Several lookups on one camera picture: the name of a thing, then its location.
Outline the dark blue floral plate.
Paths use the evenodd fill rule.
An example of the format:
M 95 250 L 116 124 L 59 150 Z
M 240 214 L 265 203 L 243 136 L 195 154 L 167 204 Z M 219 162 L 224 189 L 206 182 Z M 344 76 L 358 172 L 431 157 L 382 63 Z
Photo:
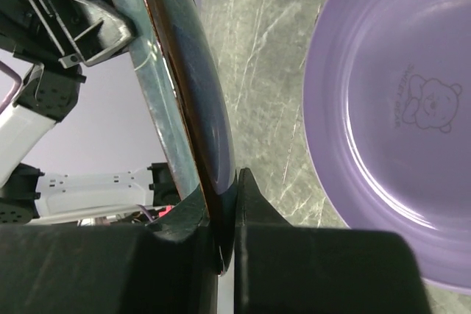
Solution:
M 236 162 L 215 60 L 194 0 L 112 0 L 135 26 L 134 72 L 181 198 L 205 203 L 216 269 L 233 251 Z

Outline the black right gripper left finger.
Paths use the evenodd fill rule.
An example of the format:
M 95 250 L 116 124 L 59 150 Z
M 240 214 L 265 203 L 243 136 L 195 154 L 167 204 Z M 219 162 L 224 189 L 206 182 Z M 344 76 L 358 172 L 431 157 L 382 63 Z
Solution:
M 149 226 L 1 225 L 3 313 L 215 313 L 200 193 Z

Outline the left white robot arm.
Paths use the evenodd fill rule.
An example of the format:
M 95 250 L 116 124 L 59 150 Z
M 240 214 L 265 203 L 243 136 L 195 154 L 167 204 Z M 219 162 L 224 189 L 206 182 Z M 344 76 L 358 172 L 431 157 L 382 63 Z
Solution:
M 98 68 L 1 74 L 1 222 L 153 221 L 178 201 L 128 55 Z

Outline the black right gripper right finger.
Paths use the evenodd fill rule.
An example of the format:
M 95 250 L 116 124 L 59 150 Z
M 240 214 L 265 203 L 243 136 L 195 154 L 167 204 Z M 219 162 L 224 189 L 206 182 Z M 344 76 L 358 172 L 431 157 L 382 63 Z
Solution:
M 425 313 L 408 244 L 392 232 L 293 226 L 248 168 L 238 178 L 236 313 Z

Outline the lilac plastic bear plate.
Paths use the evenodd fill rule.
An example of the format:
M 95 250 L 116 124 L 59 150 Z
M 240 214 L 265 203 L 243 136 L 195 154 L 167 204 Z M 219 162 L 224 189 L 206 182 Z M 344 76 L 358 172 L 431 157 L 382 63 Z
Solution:
M 422 276 L 470 292 L 470 0 L 326 0 L 305 136 L 353 229 L 401 235 Z

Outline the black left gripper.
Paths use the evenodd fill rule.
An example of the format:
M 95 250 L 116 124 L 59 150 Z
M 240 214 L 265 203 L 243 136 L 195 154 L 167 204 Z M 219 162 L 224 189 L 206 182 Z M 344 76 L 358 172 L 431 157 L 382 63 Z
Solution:
M 112 0 L 1 0 L 1 49 L 31 63 L 91 67 L 131 41 L 132 22 Z

